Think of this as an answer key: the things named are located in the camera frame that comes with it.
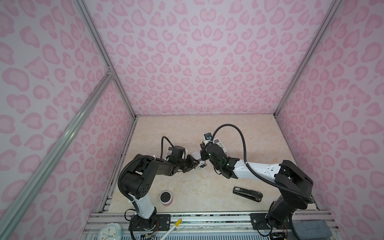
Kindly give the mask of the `red and white remote control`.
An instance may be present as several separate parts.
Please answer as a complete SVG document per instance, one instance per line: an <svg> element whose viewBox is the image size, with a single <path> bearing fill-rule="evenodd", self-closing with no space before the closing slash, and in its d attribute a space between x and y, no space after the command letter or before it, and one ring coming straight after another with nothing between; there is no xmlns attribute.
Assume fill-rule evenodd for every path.
<svg viewBox="0 0 384 240"><path fill-rule="evenodd" d="M198 162L198 167L200 170L207 167L207 163L205 160L202 159L201 152L200 151L194 151L191 153L191 157Z"/></svg>

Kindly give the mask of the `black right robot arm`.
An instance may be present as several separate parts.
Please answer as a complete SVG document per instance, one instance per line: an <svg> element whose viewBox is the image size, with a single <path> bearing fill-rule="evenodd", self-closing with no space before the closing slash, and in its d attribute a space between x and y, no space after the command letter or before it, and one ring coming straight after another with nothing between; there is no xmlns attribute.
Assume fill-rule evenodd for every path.
<svg viewBox="0 0 384 240"><path fill-rule="evenodd" d="M217 144L201 144L201 149L202 159L209 160L225 178L260 180L279 189L281 195L273 201L265 216L269 227L280 227L296 210L305 210L314 203L311 197L313 181L291 161L284 160L281 164L249 163L228 157Z"/></svg>

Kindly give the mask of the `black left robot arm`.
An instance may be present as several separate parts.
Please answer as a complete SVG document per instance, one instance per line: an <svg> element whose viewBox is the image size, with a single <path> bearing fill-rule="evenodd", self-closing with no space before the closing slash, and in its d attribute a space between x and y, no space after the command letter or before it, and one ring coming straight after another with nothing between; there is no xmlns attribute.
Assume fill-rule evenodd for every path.
<svg viewBox="0 0 384 240"><path fill-rule="evenodd" d="M173 176L179 172L187 173L198 165L199 161L191 156L172 162L170 159L136 155L120 172L117 183L119 191L135 208L129 230L151 231L157 226L157 209L152 204L149 194L157 175Z"/></svg>

